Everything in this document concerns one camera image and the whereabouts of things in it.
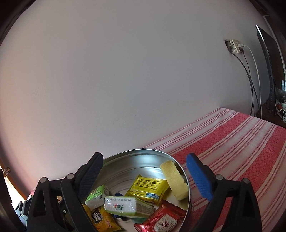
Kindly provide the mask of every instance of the blue label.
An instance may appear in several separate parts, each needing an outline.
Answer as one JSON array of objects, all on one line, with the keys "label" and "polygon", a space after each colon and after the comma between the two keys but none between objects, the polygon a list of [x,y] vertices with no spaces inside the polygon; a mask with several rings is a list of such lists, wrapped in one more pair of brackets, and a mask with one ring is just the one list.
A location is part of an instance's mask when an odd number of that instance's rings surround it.
[{"label": "blue label", "polygon": [[146,193],[145,196],[159,200],[159,196],[157,194],[154,194],[154,193]]}]

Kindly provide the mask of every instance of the black cable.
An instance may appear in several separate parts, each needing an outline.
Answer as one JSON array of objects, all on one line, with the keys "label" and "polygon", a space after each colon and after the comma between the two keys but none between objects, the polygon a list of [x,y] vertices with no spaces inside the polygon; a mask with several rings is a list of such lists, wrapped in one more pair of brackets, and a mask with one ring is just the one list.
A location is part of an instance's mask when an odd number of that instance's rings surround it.
[{"label": "black cable", "polygon": [[257,97],[257,94],[256,94],[256,90],[255,90],[254,84],[253,84],[252,79],[251,79],[250,70],[249,70],[249,76],[250,76],[250,81],[251,81],[251,84],[252,84],[252,86],[253,86],[254,94],[255,94],[255,97],[256,97],[258,110],[260,110],[260,104],[259,104],[259,101],[258,101],[258,97]]},{"label": "black cable", "polygon": [[232,53],[232,52],[230,52],[230,54],[233,54],[233,55],[234,55],[234,56],[239,60],[239,62],[242,64],[242,66],[244,67],[244,69],[245,69],[245,71],[246,71],[246,73],[247,73],[247,76],[248,76],[249,83],[250,83],[251,96],[252,96],[252,99],[253,99],[253,83],[252,83],[252,81],[251,81],[250,75],[249,75],[249,73],[248,73],[248,71],[247,71],[246,67],[244,66],[244,64],[242,63],[242,61],[238,58],[238,56],[237,56],[237,55],[235,55],[235,54],[234,54],[234,53]]},{"label": "black cable", "polygon": [[[248,67],[248,74],[249,74],[249,76],[250,76],[250,79],[251,79],[250,68],[249,68],[249,65],[248,65],[247,59],[246,59],[246,57],[245,57],[245,54],[244,54],[244,50],[243,50],[243,49],[241,49],[241,50],[242,50],[242,53],[243,53],[244,59],[245,59],[245,61],[246,61],[247,67]],[[253,116],[255,116],[255,109],[254,109],[254,101],[253,101],[253,95],[252,95],[252,106],[251,106],[251,113],[252,113],[252,107],[253,107]]]}]

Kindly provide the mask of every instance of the screw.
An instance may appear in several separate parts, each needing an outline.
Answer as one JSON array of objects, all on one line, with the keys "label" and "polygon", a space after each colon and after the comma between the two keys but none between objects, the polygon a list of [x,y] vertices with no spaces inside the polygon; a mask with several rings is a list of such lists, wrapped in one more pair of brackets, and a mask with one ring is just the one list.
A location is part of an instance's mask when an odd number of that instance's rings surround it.
[{"label": "screw", "polygon": [[67,175],[67,179],[71,180],[72,178],[74,178],[74,174],[70,173]]},{"label": "screw", "polygon": [[45,183],[45,182],[46,182],[46,180],[47,180],[47,178],[42,177],[42,178],[40,179],[40,182],[41,182],[41,183]]},{"label": "screw", "polygon": [[221,174],[217,174],[216,176],[215,176],[215,178],[217,179],[217,180],[222,180],[223,179],[223,176],[221,175]]},{"label": "screw", "polygon": [[244,178],[244,179],[243,179],[243,182],[246,183],[246,184],[249,184],[249,183],[250,183],[249,179],[247,179],[247,178]]}]

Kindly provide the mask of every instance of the television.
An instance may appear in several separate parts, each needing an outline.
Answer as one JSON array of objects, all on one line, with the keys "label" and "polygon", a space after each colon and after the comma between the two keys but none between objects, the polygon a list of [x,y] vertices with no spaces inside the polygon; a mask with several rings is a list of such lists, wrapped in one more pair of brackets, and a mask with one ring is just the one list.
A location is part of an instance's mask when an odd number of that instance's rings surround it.
[{"label": "television", "polygon": [[276,41],[257,25],[256,30],[265,56],[269,75],[270,94],[268,98],[268,108],[274,115],[276,114],[276,100],[280,103],[286,100],[283,62]]}]

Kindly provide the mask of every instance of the red wrapper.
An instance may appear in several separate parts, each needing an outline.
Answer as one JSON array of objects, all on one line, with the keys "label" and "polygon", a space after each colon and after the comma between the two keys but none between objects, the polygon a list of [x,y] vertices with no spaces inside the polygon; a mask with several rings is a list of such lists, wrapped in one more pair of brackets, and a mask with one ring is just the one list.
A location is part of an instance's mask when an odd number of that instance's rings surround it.
[{"label": "red wrapper", "polygon": [[185,215],[185,210],[162,200],[161,206],[145,222],[134,227],[138,232],[169,232]]}]

